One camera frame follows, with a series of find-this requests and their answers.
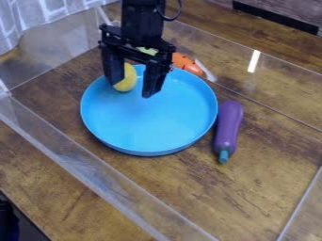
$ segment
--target orange object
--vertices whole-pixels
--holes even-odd
[[[198,66],[196,61],[190,59],[188,56],[185,56],[184,54],[176,52],[173,54],[173,62],[177,68],[184,69],[198,76],[204,75],[205,72],[202,68]]]

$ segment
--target blue plate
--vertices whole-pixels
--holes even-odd
[[[166,77],[162,91],[141,97],[145,66],[135,66],[138,85],[118,92],[105,76],[87,88],[81,115],[93,134],[118,151],[157,156],[188,148],[208,132],[218,102],[204,79],[176,69]]]

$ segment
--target black cable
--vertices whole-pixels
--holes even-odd
[[[168,17],[168,16],[163,15],[163,13],[162,13],[162,11],[161,11],[161,9],[159,9],[159,7],[158,7],[158,4],[157,4],[157,11],[158,11],[161,17],[162,17],[168,22],[176,21],[176,20],[178,19],[178,17],[181,16],[181,14],[182,14],[184,0],[178,0],[178,4],[180,4],[180,10],[178,10],[178,13],[177,13],[176,17],[173,17],[173,18],[170,18],[170,17]]]

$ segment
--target purple eggplant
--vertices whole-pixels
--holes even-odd
[[[244,116],[244,106],[240,102],[229,100],[221,104],[214,151],[220,155],[220,162],[222,164],[228,162],[228,158],[236,153]]]

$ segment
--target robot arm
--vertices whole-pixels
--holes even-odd
[[[173,68],[173,54],[177,47],[162,39],[165,17],[165,0],[123,0],[122,26],[103,24],[102,52],[103,70],[111,85],[125,78],[125,59],[135,60],[146,65],[142,97],[150,98],[162,90],[163,81]],[[154,48],[158,53],[151,56],[138,48]]]

